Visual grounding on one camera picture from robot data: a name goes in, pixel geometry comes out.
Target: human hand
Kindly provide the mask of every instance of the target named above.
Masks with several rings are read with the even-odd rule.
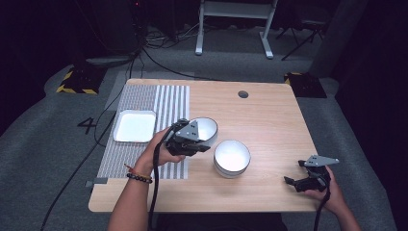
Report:
[[[330,169],[330,167],[326,167],[327,171],[330,174],[330,199],[325,203],[324,208],[332,212],[333,214],[337,215],[345,210],[348,210],[348,207],[345,203],[344,196],[342,193],[342,190],[340,189],[340,186],[338,185],[336,178],[333,174],[333,171]],[[309,195],[313,197],[314,199],[317,199],[319,201],[322,201],[324,196],[326,195],[326,190],[323,192],[320,191],[314,191],[314,190],[308,190],[305,191],[304,193],[306,195]]]
[[[150,175],[153,170],[153,155],[156,145],[162,140],[163,136],[166,134],[168,128],[156,133],[152,140],[147,145],[146,149],[141,153],[140,157],[135,163],[135,170],[140,173]],[[179,163],[186,158],[184,155],[173,156],[171,155],[165,147],[165,144],[162,143],[160,146],[159,152],[159,162],[158,166],[162,166],[167,162]]]

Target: gray floor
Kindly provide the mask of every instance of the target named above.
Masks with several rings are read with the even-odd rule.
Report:
[[[223,81],[283,83],[290,71],[306,72],[319,49],[320,40],[306,43],[286,61],[280,59],[295,42],[291,33],[269,42],[275,58],[264,55],[258,32],[234,29],[211,31],[204,37],[202,56],[194,55],[195,37],[171,48],[145,48],[158,63],[178,72]],[[300,38],[307,34],[298,33]],[[0,138],[0,230],[39,230],[48,208],[75,168],[94,146],[93,130],[86,135],[77,124],[88,117],[99,118],[129,78],[128,65],[111,68],[98,95],[56,93],[70,66],[51,76],[44,86],[46,97],[27,110]],[[145,53],[136,59],[132,78],[183,78],[154,64]],[[338,84],[327,76],[320,79],[327,98],[297,98],[319,155],[339,158],[333,166],[349,206],[363,230],[396,230],[386,192],[368,163],[334,95]],[[115,114],[107,110],[99,119],[98,137]],[[109,214],[88,209],[92,180],[104,153],[97,146],[66,187],[52,210],[45,230],[105,230]],[[289,230],[313,230],[315,213],[285,213]],[[336,218],[323,213],[320,230],[340,230]]]

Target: striped mat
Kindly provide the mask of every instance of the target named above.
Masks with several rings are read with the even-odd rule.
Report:
[[[179,118],[189,119],[190,87],[125,85],[97,178],[125,178],[124,164],[132,166],[147,146],[147,143],[114,141],[117,119],[124,110],[155,112],[155,132],[159,132]],[[159,174],[161,179],[187,179],[188,158],[159,167]]]

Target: human arm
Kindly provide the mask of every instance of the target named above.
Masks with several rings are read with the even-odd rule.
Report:
[[[157,143],[165,135],[166,129],[157,133],[140,157],[136,160],[133,170],[140,175],[149,176],[153,170],[153,153]],[[164,147],[160,147],[159,166],[167,163],[178,163],[185,156],[172,156]],[[147,196],[149,184],[129,179],[120,195],[108,224],[108,230],[147,230]]]
[[[350,208],[347,206],[344,200],[342,190],[336,181],[333,171],[330,167],[326,167],[330,174],[330,199],[325,203],[324,208],[333,213],[337,220],[339,221],[340,228],[342,231],[359,231],[361,230],[357,219],[353,215]],[[326,191],[312,191],[308,190],[304,192],[306,195],[313,197],[314,199],[322,201]]]

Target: bracelet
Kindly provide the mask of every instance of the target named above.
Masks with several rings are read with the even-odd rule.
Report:
[[[146,178],[144,178],[142,176],[134,175],[132,173],[127,173],[126,176],[129,177],[130,179],[142,181],[142,182],[147,183],[147,184],[151,184],[153,182],[152,179],[146,179]]]
[[[138,172],[136,172],[132,167],[124,164],[129,170],[129,173],[126,174],[127,177],[132,178],[134,180],[139,180],[148,184],[151,184],[153,182],[152,177],[151,176],[146,176],[146,175],[142,175]]]

